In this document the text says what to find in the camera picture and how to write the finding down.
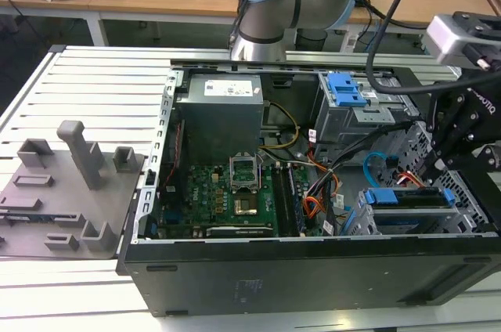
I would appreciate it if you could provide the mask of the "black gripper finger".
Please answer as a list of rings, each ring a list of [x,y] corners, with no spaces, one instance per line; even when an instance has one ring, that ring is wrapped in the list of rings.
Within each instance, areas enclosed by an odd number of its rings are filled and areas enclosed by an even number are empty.
[[[465,137],[473,120],[468,111],[465,88],[431,94],[427,114],[427,131],[431,133],[431,149],[424,158],[424,180],[434,182],[449,166],[465,154]]]
[[[500,130],[452,132],[440,158],[451,170],[500,171]]]

